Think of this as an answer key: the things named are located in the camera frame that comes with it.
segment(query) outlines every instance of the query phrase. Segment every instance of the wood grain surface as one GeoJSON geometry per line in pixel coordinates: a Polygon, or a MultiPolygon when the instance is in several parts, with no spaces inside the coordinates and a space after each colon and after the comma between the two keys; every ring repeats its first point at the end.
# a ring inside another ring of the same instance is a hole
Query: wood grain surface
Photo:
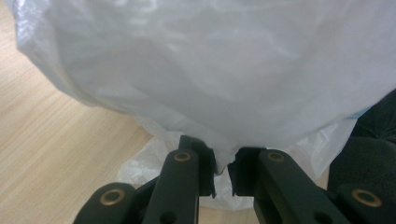
{"type": "MultiPolygon", "coordinates": [[[[134,118],[56,90],[16,50],[0,1],[0,223],[72,223],[151,136],[134,118]]],[[[258,223],[253,210],[200,208],[200,223],[258,223]]]]}

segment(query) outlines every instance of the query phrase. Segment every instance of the brass insert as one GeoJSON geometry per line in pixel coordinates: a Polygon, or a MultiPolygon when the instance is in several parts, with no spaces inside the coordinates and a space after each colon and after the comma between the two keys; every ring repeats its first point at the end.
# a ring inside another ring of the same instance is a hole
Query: brass insert
{"type": "Polygon", "coordinates": [[[110,189],[102,194],[100,202],[103,205],[113,205],[122,201],[125,198],[125,191],[123,189],[110,189]]]}
{"type": "Polygon", "coordinates": [[[277,153],[277,152],[268,153],[267,157],[271,161],[284,161],[285,160],[285,157],[282,154],[277,153]]]}
{"type": "Polygon", "coordinates": [[[354,189],[352,190],[353,198],[370,207],[379,207],[382,205],[382,201],[372,192],[364,189],[354,189]]]}
{"type": "Polygon", "coordinates": [[[189,161],[191,159],[191,155],[188,152],[178,152],[174,159],[175,161],[189,161]]]}

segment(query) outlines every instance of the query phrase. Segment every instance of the screw hole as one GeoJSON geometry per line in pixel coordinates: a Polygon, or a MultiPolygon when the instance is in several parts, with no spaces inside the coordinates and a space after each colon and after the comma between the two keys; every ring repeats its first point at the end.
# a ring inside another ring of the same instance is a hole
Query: screw hole
{"type": "Polygon", "coordinates": [[[162,224],[173,224],[177,220],[177,216],[174,212],[165,212],[161,215],[160,221],[162,224]]]}
{"type": "Polygon", "coordinates": [[[125,191],[123,189],[111,189],[102,195],[100,202],[103,205],[113,205],[121,202],[125,197],[125,191]]]}
{"type": "Polygon", "coordinates": [[[364,189],[352,190],[352,196],[356,201],[371,207],[379,207],[382,201],[372,192],[364,189]]]}
{"type": "Polygon", "coordinates": [[[332,218],[329,215],[322,212],[315,212],[314,219],[317,223],[320,224],[332,224],[332,218]]]}

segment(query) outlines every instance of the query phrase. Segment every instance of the black object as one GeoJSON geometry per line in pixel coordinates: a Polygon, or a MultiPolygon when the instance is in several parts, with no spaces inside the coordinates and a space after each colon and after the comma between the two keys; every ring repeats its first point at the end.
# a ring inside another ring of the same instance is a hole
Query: black object
{"type": "Polygon", "coordinates": [[[396,203],[396,91],[362,115],[330,167],[328,190],[362,183],[396,203]]]}
{"type": "MultiPolygon", "coordinates": [[[[182,136],[158,178],[139,189],[113,183],[97,190],[76,224],[196,224],[199,196],[215,195],[213,150],[182,136]]],[[[241,148],[229,165],[233,193],[254,197],[260,223],[396,223],[396,206],[363,185],[332,194],[317,187],[286,153],[241,148]]]]}

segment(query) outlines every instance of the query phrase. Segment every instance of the wooden table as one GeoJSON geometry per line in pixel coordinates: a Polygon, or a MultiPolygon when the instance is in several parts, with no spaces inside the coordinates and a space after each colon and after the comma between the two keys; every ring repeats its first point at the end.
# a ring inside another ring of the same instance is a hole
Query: wooden table
{"type": "MultiPolygon", "coordinates": [[[[0,223],[72,223],[150,139],[134,118],[56,90],[16,50],[0,1],[0,223]]],[[[200,209],[200,223],[258,223],[253,210],[200,209]]]]}

